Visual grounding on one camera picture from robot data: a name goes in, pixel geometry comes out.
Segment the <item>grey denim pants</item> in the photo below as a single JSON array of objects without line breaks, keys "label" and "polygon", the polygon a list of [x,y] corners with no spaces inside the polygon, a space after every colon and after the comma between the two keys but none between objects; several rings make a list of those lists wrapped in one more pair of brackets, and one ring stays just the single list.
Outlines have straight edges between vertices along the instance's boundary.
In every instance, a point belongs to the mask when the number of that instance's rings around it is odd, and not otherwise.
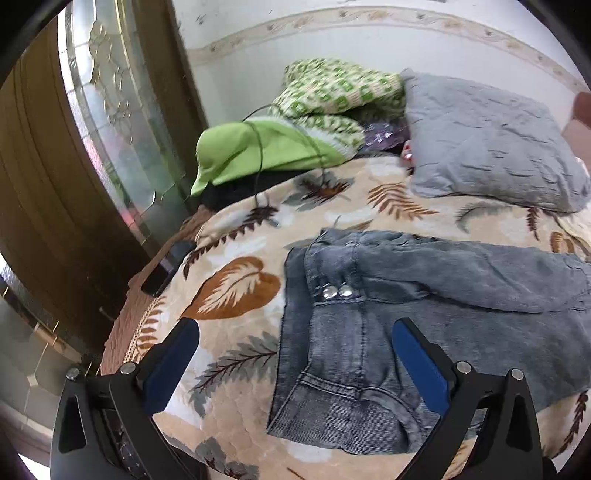
[{"label": "grey denim pants", "polygon": [[284,275],[271,436],[418,450],[452,390],[423,342],[480,373],[520,369],[537,410],[590,386],[590,267],[577,256],[327,229],[290,250]]}]

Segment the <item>leaf pattern bed blanket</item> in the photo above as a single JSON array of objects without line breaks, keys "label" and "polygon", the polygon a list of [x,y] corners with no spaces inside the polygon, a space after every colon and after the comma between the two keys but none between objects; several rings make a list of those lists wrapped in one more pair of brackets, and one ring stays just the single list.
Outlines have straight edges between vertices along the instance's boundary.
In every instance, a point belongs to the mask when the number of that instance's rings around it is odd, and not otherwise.
[{"label": "leaf pattern bed blanket", "polygon": [[140,360],[183,317],[200,345],[166,409],[169,441],[216,479],[393,479],[409,456],[353,456],[270,436],[283,263],[325,227],[394,230],[456,241],[590,255],[590,213],[558,215],[471,196],[422,198],[396,156],[311,171],[182,229],[197,245],[157,298],[137,287],[106,342],[101,370]]}]

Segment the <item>black phone on bed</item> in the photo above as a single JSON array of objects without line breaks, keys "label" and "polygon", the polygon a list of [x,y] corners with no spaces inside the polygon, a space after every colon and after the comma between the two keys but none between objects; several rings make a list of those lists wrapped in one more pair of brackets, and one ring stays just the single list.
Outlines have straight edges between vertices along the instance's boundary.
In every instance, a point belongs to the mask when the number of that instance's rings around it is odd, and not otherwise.
[{"label": "black phone on bed", "polygon": [[141,291],[151,297],[159,297],[195,246],[195,242],[190,240],[175,242],[143,281]]}]

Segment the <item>grey quilted pillow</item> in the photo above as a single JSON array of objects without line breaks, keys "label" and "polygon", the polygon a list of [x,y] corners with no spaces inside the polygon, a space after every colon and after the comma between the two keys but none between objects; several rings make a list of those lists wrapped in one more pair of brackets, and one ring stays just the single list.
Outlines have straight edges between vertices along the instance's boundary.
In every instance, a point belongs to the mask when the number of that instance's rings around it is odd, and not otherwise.
[{"label": "grey quilted pillow", "polygon": [[470,195],[575,213],[590,177],[543,104],[473,81],[401,73],[423,197]]}]

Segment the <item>purple patterned cloth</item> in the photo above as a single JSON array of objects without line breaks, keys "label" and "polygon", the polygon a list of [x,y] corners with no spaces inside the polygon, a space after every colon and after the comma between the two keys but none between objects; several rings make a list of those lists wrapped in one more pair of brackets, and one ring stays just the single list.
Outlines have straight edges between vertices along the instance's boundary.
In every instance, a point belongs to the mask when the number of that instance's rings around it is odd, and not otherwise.
[{"label": "purple patterned cloth", "polygon": [[410,139],[410,131],[404,121],[373,122],[365,127],[363,150],[398,151]]}]

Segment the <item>wooden glass door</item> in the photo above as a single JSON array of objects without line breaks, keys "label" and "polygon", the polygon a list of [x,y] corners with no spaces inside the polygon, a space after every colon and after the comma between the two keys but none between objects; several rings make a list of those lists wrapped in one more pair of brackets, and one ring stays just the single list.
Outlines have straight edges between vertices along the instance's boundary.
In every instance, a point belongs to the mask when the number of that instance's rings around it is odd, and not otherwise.
[{"label": "wooden glass door", "polygon": [[171,2],[2,3],[1,255],[77,349],[193,213],[202,128]]}]

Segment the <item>green checkered quilt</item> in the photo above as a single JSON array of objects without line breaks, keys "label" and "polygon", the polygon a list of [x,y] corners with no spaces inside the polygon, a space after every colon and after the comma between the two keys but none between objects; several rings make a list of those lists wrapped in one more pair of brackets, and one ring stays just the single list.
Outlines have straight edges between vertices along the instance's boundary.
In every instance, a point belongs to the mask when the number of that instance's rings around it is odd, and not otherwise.
[{"label": "green checkered quilt", "polygon": [[363,149],[367,124],[397,120],[404,107],[398,73],[337,59],[291,63],[284,69],[283,90],[270,105],[201,133],[191,193],[263,171],[342,165]]}]

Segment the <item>pink brown headboard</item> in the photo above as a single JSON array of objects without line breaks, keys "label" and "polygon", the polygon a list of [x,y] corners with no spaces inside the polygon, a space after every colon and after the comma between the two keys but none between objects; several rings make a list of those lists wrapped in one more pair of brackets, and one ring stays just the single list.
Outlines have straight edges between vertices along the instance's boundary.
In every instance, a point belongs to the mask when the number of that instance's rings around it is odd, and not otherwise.
[{"label": "pink brown headboard", "polygon": [[563,129],[566,139],[573,153],[590,165],[591,154],[591,95],[580,92],[573,103],[571,119]]}]

